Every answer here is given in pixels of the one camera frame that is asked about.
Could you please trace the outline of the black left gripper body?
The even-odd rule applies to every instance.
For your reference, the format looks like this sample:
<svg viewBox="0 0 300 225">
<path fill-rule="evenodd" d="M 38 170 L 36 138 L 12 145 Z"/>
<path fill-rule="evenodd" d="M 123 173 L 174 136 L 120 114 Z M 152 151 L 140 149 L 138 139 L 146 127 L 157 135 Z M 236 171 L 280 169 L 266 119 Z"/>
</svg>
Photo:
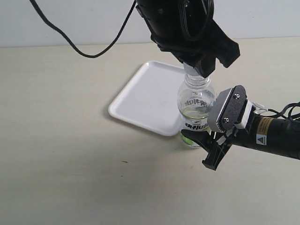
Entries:
<svg viewBox="0 0 300 225">
<path fill-rule="evenodd" d="M 214 21 L 212 0 L 138 0 L 136 10 L 151 40 L 189 66 L 225 64 L 225 33 Z"/>
</svg>

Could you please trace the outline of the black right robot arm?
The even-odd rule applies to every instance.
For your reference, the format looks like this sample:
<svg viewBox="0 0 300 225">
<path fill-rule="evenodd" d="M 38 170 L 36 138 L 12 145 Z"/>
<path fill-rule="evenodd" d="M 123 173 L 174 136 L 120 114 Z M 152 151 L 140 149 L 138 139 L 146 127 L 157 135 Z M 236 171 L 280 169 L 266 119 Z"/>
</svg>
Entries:
<svg viewBox="0 0 300 225">
<path fill-rule="evenodd" d="M 255 116 L 248 128 L 234 128 L 227 133 L 183 129 L 181 134 L 207 151 L 202 164 L 214 171 L 233 145 L 299 160 L 300 128 L 296 124 L 289 120 Z"/>
</svg>

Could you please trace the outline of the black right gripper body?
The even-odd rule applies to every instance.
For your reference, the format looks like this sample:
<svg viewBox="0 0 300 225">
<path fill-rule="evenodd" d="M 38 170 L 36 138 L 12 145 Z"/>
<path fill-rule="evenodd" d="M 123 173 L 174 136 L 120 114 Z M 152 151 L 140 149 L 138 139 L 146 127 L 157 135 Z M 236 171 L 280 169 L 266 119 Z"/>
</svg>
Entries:
<svg viewBox="0 0 300 225">
<path fill-rule="evenodd" d="M 243 145 L 250 137 L 247 130 L 229 130 L 225 133 L 204 132 L 202 147 L 207 151 L 203 165 L 211 170 L 216 170 L 232 145 Z"/>
</svg>

